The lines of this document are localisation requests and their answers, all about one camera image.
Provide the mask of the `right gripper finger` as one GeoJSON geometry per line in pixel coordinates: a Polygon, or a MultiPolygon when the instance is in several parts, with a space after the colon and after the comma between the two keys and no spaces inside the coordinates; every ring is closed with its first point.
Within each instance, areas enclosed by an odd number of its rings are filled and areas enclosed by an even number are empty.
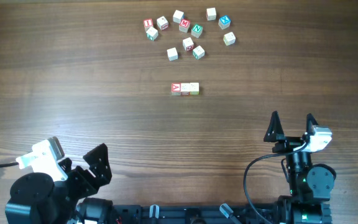
{"type": "Polygon", "coordinates": [[[264,136],[264,142],[279,142],[285,140],[285,134],[277,111],[271,115],[270,124],[264,136]]]}
{"type": "Polygon", "coordinates": [[[314,116],[309,113],[306,115],[306,132],[312,133],[314,126],[318,126],[318,122],[315,120],[314,116]]]}

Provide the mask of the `yellow-sided picture block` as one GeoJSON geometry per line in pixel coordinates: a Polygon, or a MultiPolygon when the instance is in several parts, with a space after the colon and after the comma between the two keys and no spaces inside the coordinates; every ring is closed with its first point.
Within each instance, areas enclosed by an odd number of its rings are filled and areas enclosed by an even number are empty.
{"type": "Polygon", "coordinates": [[[190,94],[198,95],[200,93],[200,84],[199,83],[190,83],[190,94]]]}

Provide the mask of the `dark red sided block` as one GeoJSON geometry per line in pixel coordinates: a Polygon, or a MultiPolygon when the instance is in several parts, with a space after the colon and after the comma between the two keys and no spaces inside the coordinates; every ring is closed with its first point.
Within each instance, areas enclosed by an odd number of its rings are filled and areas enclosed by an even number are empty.
{"type": "Polygon", "coordinates": [[[190,83],[181,83],[180,85],[180,94],[181,95],[189,95],[190,94],[190,83]]]}

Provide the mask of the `red A letter block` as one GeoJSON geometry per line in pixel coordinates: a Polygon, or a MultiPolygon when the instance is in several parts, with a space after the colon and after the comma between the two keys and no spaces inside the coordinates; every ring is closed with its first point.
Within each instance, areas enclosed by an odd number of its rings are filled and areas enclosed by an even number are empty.
{"type": "Polygon", "coordinates": [[[172,95],[181,95],[181,83],[172,83],[171,94],[172,95]]]}

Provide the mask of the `teal-sided picture block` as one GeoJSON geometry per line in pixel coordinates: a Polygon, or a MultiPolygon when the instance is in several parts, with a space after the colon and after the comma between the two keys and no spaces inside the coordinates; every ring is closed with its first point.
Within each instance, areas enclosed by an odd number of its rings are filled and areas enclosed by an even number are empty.
{"type": "Polygon", "coordinates": [[[155,29],[154,27],[150,27],[146,31],[146,36],[149,40],[155,41],[156,38],[158,37],[158,30],[155,29]]]}

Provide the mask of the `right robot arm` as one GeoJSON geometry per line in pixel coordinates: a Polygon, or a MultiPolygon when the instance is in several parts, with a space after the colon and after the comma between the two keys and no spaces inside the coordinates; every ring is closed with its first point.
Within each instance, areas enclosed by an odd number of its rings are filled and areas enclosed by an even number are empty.
{"type": "Polygon", "coordinates": [[[320,126],[312,114],[306,115],[306,132],[301,137],[284,134],[278,113],[272,113],[264,137],[273,142],[272,152],[285,155],[282,165],[290,187],[289,196],[280,196],[273,206],[273,223],[332,224],[327,204],[334,188],[336,172],[326,164],[313,164],[311,155],[323,150],[332,140],[332,131],[320,126]]]}

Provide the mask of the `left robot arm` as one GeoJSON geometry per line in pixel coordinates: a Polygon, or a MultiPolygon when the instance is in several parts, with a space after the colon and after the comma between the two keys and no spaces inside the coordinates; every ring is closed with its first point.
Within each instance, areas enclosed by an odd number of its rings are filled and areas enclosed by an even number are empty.
{"type": "Polygon", "coordinates": [[[92,198],[112,178],[108,147],[100,144],[83,156],[88,170],[71,167],[69,158],[57,163],[66,180],[33,172],[17,179],[11,189],[5,214],[9,223],[115,223],[112,202],[92,198]]]}

